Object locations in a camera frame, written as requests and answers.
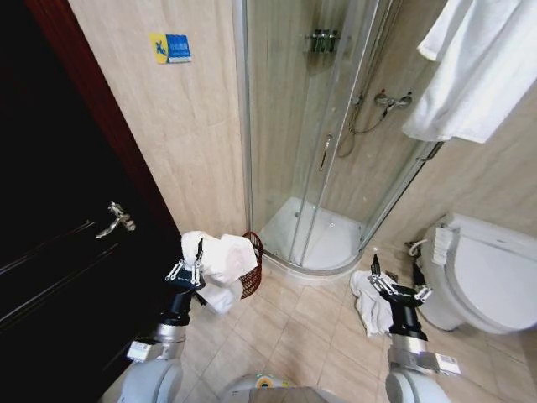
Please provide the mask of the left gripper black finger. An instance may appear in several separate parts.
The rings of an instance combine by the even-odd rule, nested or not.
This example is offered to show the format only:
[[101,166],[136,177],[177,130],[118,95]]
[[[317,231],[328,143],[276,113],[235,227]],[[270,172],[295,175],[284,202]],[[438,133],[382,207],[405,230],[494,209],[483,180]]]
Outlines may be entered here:
[[174,281],[179,272],[185,267],[185,261],[183,259],[180,259],[170,270],[170,272],[165,276],[165,281]]
[[202,258],[203,258],[203,239],[201,239],[198,242],[195,261],[191,268],[190,283],[193,286],[205,285],[205,281],[203,280],[203,277],[202,277],[202,270],[203,270]]

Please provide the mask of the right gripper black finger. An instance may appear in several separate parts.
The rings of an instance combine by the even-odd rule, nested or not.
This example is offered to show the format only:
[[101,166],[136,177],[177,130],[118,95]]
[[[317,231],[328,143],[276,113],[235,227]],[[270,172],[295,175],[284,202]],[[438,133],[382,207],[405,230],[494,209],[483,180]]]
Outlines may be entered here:
[[373,255],[370,270],[371,275],[368,277],[368,279],[373,288],[381,295],[394,295],[395,289],[382,276],[377,254]]
[[412,266],[412,279],[414,284],[414,299],[416,301],[426,301],[433,290],[426,284],[425,276],[416,262]]

